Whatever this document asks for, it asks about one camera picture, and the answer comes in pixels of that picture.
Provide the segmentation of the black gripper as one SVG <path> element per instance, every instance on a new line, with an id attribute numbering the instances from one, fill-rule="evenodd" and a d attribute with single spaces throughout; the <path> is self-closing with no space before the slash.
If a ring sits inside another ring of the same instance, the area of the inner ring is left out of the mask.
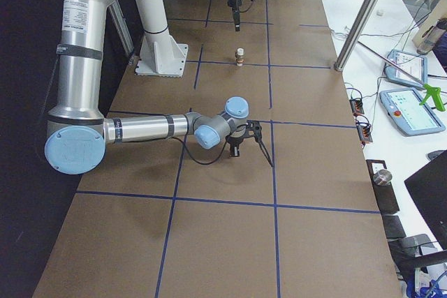
<path id="1" fill-rule="evenodd" d="M 240 12 L 238 8 L 242 6 L 242 0 L 227 0 L 228 6 L 232 8 L 233 21 L 236 32 L 240 31 Z"/>
<path id="2" fill-rule="evenodd" d="M 240 156 L 240 145 L 244 142 L 244 136 L 233 137 L 228 135 L 226 142 L 230 145 L 230 157 L 236 158 Z"/>

